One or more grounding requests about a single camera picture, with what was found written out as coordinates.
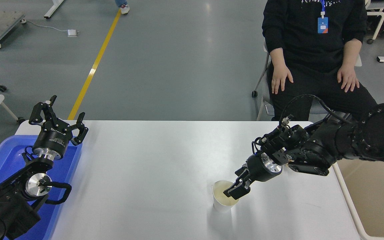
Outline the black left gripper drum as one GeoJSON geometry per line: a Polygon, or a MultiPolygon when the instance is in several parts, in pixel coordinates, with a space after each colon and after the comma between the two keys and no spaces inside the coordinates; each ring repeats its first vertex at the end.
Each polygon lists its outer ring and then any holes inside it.
{"type": "Polygon", "coordinates": [[[66,122],[44,122],[41,132],[33,145],[33,153],[40,155],[50,150],[55,158],[62,158],[68,148],[68,143],[73,137],[72,132],[66,132],[69,126],[66,122]]]}

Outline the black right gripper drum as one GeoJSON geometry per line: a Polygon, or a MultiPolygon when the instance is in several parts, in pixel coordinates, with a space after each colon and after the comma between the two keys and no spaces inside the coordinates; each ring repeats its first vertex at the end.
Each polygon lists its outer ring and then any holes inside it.
{"type": "Polygon", "coordinates": [[[256,155],[251,155],[246,161],[249,172],[250,182],[265,182],[272,179],[272,173],[264,166],[262,159],[256,155]]]}

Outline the person's right hand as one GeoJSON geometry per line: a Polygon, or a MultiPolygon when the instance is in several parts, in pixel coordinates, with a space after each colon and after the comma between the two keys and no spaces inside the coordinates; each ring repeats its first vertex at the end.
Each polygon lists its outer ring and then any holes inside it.
{"type": "Polygon", "coordinates": [[[291,71],[285,64],[274,66],[273,76],[271,81],[271,93],[278,94],[285,90],[286,82],[294,83],[291,71]]]}

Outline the person's left hand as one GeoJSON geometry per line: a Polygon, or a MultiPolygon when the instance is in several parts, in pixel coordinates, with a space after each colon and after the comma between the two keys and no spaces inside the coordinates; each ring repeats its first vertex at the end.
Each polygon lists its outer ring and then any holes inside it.
{"type": "Polygon", "coordinates": [[[345,93],[359,89],[360,82],[356,76],[355,66],[343,64],[337,72],[337,82],[345,93]]]}

